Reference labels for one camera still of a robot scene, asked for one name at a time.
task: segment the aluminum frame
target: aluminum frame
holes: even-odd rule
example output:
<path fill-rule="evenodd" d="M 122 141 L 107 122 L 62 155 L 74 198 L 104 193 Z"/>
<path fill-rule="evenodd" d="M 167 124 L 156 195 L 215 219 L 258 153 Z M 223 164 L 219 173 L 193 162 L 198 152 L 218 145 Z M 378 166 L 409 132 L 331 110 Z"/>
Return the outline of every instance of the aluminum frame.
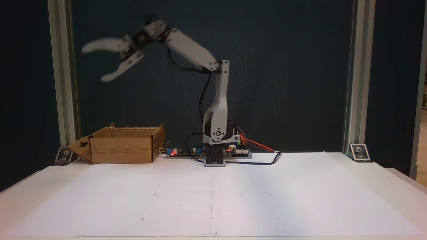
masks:
<path fill-rule="evenodd" d="M 342 151 L 347 156 L 351 154 L 349 152 L 350 144 L 365 143 L 375 17 L 375 0 L 358 0 L 354 3 L 347 108 L 342 146 Z"/>
<path fill-rule="evenodd" d="M 420 138 L 426 64 L 427 64 L 427 0 L 425 1 L 425 5 L 424 5 L 424 28 L 423 28 L 423 41 L 421 46 L 417 109 L 415 111 L 414 140 L 412 142 L 412 158 L 411 158 L 411 167 L 409 169 L 409 177 L 412 178 L 413 180 L 417 179 L 418 144 L 419 144 L 419 138 Z"/>
<path fill-rule="evenodd" d="M 48 0 L 61 147 L 81 136 L 71 0 Z"/>

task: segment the cardboard box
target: cardboard box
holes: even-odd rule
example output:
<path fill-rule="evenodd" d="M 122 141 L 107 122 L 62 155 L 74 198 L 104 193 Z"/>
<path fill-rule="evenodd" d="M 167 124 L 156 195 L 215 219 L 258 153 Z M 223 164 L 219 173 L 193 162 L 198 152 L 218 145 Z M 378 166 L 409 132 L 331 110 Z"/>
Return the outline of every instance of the cardboard box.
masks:
<path fill-rule="evenodd" d="M 67 147 L 92 164 L 152 163 L 164 145 L 164 124 L 157 128 L 115 127 L 111 123 Z"/>

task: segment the white paper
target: white paper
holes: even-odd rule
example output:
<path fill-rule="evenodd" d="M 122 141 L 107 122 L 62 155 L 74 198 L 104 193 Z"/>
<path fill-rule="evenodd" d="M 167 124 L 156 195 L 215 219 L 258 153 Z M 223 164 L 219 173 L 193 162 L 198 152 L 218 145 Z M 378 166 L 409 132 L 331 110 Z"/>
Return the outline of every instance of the white paper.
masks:
<path fill-rule="evenodd" d="M 221 236 L 423 234 L 324 152 L 228 164 L 214 177 L 211 231 Z"/>
<path fill-rule="evenodd" d="M 3 235 L 201 236 L 210 228 L 212 176 L 192 160 L 93 165 Z"/>
<path fill-rule="evenodd" d="M 274 154 L 254 154 L 268 162 Z M 422 234 L 325 153 L 270 166 L 93 165 L 5 236 Z"/>

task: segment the black cable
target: black cable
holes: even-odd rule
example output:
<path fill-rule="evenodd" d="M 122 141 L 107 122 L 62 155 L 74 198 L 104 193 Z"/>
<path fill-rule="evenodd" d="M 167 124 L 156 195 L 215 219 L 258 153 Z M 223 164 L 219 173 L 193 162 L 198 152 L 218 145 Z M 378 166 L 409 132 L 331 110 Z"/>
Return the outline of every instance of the black cable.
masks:
<path fill-rule="evenodd" d="M 211 80 L 211 76 L 212 74 L 209 74 L 208 81 L 206 82 L 205 87 L 203 88 L 202 94 L 200 94 L 200 98 L 199 98 L 199 115 L 200 115 L 200 120 L 202 122 L 202 125 L 203 125 L 203 99 L 205 97 L 206 88 L 208 88 L 209 81 Z"/>
<path fill-rule="evenodd" d="M 209 72 L 204 72 L 204 71 L 202 71 L 200 69 L 196 69 L 196 68 L 179 66 L 175 62 L 175 60 L 173 60 L 173 58 L 172 58 L 172 52 L 171 52 L 171 50 L 169 48 L 167 49 L 167 60 L 168 60 L 168 63 L 169 63 L 169 65 L 171 67 L 173 67 L 173 68 L 175 68 L 176 70 L 179 70 L 179 71 L 197 72 L 197 73 L 201 73 L 201 74 L 208 74 L 209 73 Z"/>
<path fill-rule="evenodd" d="M 238 162 L 238 161 L 225 161 L 226 163 L 248 164 L 248 165 L 273 165 L 277 162 L 282 152 L 278 152 L 272 162 L 269 163 L 256 163 L 256 162 Z"/>
<path fill-rule="evenodd" d="M 198 161 L 198 162 L 203 162 L 202 160 L 199 160 L 199 159 L 197 159 L 197 158 L 195 158 L 194 156 L 193 156 L 193 152 L 190 150 L 190 148 L 188 147 L 188 141 L 190 140 L 190 138 L 192 137 L 192 136 L 196 136 L 196 135 L 203 135 L 203 132 L 195 132 L 195 133 L 190 133 L 186 138 L 185 138 L 185 147 L 187 148 L 187 152 L 188 152 L 188 154 L 192 157 L 192 158 L 194 158 L 194 160 L 196 160 L 196 161 Z"/>

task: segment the white table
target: white table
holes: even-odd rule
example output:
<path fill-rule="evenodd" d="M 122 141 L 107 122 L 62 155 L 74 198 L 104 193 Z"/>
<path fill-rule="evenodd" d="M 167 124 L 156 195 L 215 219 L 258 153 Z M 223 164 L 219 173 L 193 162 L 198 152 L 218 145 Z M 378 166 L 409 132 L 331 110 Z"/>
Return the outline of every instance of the white table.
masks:
<path fill-rule="evenodd" d="M 427 204 L 425 195 L 427 189 L 411 180 L 400 172 L 386 170 L 376 163 L 356 163 L 342 153 L 328 153 L 329 156 L 339 162 L 348 172 L 372 190 L 380 198 L 386 201 L 397 212 L 423 232 L 427 232 Z M 20 221 L 24 216 L 47 201 L 60 191 L 68 183 L 77 178 L 91 165 L 85 160 L 76 161 L 68 166 L 48 167 L 19 184 L 2 192 L 0 197 L 0 233 Z M 213 237 L 193 237 L 207 239 Z M 232 239 L 247 239 L 249 237 L 233 237 Z M 407 236 L 347 236 L 347 237 L 250 237 L 251 239 L 427 239 L 427 235 Z M 17 239 L 46 239 L 45 237 L 0 237 L 5 240 Z M 50 237 L 51 240 L 75 239 L 74 237 Z M 91 240 L 115 240 L 123 237 L 80 237 L 79 239 Z M 170 239 L 170 237 L 132 237 L 132 239 Z"/>

